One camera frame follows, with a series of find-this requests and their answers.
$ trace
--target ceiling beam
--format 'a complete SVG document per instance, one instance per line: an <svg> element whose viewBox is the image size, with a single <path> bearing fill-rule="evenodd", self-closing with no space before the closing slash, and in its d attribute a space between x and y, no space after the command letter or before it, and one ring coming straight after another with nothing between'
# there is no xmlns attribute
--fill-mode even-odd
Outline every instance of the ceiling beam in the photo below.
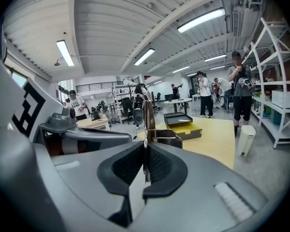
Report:
<svg viewBox="0 0 290 232"><path fill-rule="evenodd" d="M158 37L168 26L170 26L175 20L184 16L189 11L200 7L212 0L190 0L180 6L178 9L174 10L167 17L165 17L161 22L158 23L135 47L132 53L129 55L127 60L121 66L120 71L123 72L127 66L133 61L133 59L156 37Z"/></svg>
<svg viewBox="0 0 290 232"><path fill-rule="evenodd" d="M51 77L43 72L41 69L39 69L37 66L35 66L28 58L26 58L13 44L10 42L10 40L6 37L4 37L6 40L6 47L8 48L8 54L14 58L16 61L18 61L20 64L25 66L27 69L29 69L34 74L40 76L41 78L50 81Z"/></svg>
<svg viewBox="0 0 290 232"><path fill-rule="evenodd" d="M227 39L228 38L231 38L232 36L233 36L232 33L228 33L227 34ZM151 72L159 69L161 66L166 65L166 64L169 64L170 62L172 62L172 61L174 61L174 60L176 60L178 58L181 58L181 57L183 57L183 56L185 56L185 55L187 55L189 53L192 53L192 52L194 52L194 51L196 51L198 49L201 49L203 47L207 47L207 46L212 45L212 44L216 44L218 42L224 41L225 39L226 39L226 36L224 34L222 34L222 35L219 35L219 36L217 36L215 38L209 39L207 41L203 41L201 43L195 44L195 45L187 48L186 50L183 50L183 51L175 54L174 56L172 56L172 57L170 57L170 58L162 61L161 63L153 66L150 70L148 70L148 73L151 73Z"/></svg>
<svg viewBox="0 0 290 232"><path fill-rule="evenodd" d="M77 46L77 40L76 40L76 31L75 31L75 0L68 0L68 10L69 10L69 23L70 23L70 32L71 32L71 38L73 43L73 50L75 55L77 56L76 59L81 67L81 72L84 75L85 71L82 65L81 58L79 57L79 51Z"/></svg>

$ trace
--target person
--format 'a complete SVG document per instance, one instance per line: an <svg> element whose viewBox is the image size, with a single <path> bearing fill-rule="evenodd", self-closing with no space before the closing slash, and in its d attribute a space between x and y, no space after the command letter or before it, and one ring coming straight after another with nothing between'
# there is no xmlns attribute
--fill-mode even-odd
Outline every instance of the person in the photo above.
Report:
<svg viewBox="0 0 290 232"><path fill-rule="evenodd" d="M227 96L232 94L232 86L231 84L224 78L220 77L220 78L215 78L214 82L216 84L217 87L220 87L223 92L224 92L224 96L223 96L223 105L221 106L222 108L229 108L229 104L226 104L227 102Z"/></svg>
<svg viewBox="0 0 290 232"><path fill-rule="evenodd" d="M241 55L238 51L232 52L232 62L228 70L228 81L234 81L234 135L237 134L241 112L244 112L244 125L248 125L252 103L252 88L254 80L251 70L242 65Z"/></svg>
<svg viewBox="0 0 290 232"><path fill-rule="evenodd" d="M212 93L209 88L209 80L207 77L204 77L203 72L198 71L197 77L199 81L200 87L200 95L201 95L201 114L200 117L210 118L213 116L213 102L212 102ZM207 107L208 115L205 115L205 107Z"/></svg>
<svg viewBox="0 0 290 232"><path fill-rule="evenodd" d="M172 90L173 90L173 100L179 99L179 89L178 88L180 86L175 87L175 85L172 84L171 87L172 87ZM183 107L184 107L184 104L181 103L181 107L179 109L181 110L181 109L183 109Z"/></svg>
<svg viewBox="0 0 290 232"><path fill-rule="evenodd" d="M78 120L86 119L85 114L86 104L82 97L76 96L75 90L70 90L69 92L70 102L69 106L75 110L75 118Z"/></svg>
<svg viewBox="0 0 290 232"><path fill-rule="evenodd" d="M136 97L141 97L144 101L147 101L149 94L148 94L148 91L142 86L142 84L138 84L135 87L133 97L134 97L134 100Z"/></svg>

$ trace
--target white container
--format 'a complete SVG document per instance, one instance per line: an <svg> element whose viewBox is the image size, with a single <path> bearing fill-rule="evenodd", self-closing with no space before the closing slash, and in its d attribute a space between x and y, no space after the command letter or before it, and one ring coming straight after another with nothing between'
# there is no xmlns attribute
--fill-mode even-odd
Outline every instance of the white container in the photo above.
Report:
<svg viewBox="0 0 290 232"><path fill-rule="evenodd" d="M244 156L247 155L252 145L253 139L255 138L255 135L256 130L252 126L245 125L241 127L241 135L237 144L237 151L240 153L240 155L242 153L244 153Z"/></svg>
<svg viewBox="0 0 290 232"><path fill-rule="evenodd" d="M273 90L272 103L281 108L283 108L283 104L285 108L290 108L290 92Z"/></svg>

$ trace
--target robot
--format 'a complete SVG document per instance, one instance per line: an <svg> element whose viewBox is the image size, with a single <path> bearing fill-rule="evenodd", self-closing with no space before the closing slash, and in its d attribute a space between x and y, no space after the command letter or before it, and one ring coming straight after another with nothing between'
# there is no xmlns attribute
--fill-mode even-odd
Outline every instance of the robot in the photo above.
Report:
<svg viewBox="0 0 290 232"><path fill-rule="evenodd" d="M79 128L73 109L29 78L18 87L0 59L2 87L9 92L0 94L0 189L40 231L243 232L279 203L215 159L172 146L165 139L174 132L155 128L150 101L144 140L132 142L125 133ZM51 156L54 147L62 154ZM131 185L142 167L148 185L133 214Z"/></svg>

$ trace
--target railing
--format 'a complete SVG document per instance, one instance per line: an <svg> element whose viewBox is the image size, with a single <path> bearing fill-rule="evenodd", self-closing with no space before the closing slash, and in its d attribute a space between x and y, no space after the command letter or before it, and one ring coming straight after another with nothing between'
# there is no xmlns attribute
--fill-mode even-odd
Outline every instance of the railing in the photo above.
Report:
<svg viewBox="0 0 290 232"><path fill-rule="evenodd" d="M137 78L132 79L132 82L140 84L141 83L140 77L138 76Z"/></svg>
<svg viewBox="0 0 290 232"><path fill-rule="evenodd" d="M76 92L92 91L97 89L112 88L116 85L123 85L123 81L119 82L107 82L107 83L92 83L76 86Z"/></svg>

